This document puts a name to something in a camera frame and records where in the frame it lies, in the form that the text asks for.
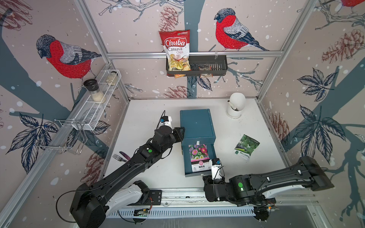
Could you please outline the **teal drawer cabinet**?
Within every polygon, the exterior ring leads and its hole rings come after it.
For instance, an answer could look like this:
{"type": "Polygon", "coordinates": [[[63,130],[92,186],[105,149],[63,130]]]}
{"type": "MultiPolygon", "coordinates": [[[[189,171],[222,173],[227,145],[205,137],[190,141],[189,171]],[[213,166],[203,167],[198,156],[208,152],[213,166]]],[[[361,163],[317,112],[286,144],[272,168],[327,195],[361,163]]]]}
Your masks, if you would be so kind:
{"type": "Polygon", "coordinates": [[[210,109],[181,110],[180,126],[185,128],[184,139],[181,142],[185,177],[209,175],[211,170],[192,172],[189,145],[206,144],[209,158],[217,158],[214,148],[216,134],[210,109]]]}

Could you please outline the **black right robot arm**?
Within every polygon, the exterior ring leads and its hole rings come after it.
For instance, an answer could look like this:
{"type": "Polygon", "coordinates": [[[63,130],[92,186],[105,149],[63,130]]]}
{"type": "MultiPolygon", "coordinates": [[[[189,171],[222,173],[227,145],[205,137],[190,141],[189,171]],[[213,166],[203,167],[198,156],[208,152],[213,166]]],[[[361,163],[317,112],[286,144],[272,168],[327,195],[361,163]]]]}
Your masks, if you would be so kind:
{"type": "Polygon", "coordinates": [[[334,184],[315,159],[300,157],[288,168],[262,174],[237,175],[228,182],[219,167],[213,175],[203,176],[204,193],[209,202],[227,201],[238,207],[267,206],[275,196],[291,189],[310,189],[313,192],[334,188],[334,184]]]}

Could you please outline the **pink flower seed bag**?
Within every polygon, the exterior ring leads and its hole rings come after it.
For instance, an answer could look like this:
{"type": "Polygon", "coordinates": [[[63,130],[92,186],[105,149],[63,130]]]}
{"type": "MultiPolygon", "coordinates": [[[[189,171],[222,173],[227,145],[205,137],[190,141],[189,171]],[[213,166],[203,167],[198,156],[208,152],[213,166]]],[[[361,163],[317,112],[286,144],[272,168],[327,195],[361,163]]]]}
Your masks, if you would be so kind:
{"type": "Polygon", "coordinates": [[[189,156],[193,173],[209,171],[211,169],[206,144],[189,145],[189,156]]]}

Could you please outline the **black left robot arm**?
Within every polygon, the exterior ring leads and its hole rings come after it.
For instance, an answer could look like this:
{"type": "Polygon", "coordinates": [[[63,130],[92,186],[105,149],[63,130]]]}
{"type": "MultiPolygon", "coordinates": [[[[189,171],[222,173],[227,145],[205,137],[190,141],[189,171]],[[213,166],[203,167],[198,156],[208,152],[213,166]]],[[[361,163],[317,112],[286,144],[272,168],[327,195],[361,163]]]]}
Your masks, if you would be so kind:
{"type": "Polygon", "coordinates": [[[161,126],[153,138],[140,146],[124,165],[92,187],[82,184],[76,189],[69,212],[80,228],[98,228],[106,218],[108,201],[138,174],[150,168],[173,148],[174,143],[184,139],[185,128],[161,126]]]}

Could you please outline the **green gourd seed bag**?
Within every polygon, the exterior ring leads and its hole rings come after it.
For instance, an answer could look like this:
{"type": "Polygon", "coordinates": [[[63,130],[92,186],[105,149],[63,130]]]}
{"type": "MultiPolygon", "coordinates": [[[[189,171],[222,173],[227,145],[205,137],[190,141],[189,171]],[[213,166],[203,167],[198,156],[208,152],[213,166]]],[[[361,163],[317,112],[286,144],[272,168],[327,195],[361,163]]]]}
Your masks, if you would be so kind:
{"type": "Polygon", "coordinates": [[[260,142],[243,135],[240,141],[235,146],[233,152],[241,158],[249,161],[254,150],[260,145],[260,142]]]}

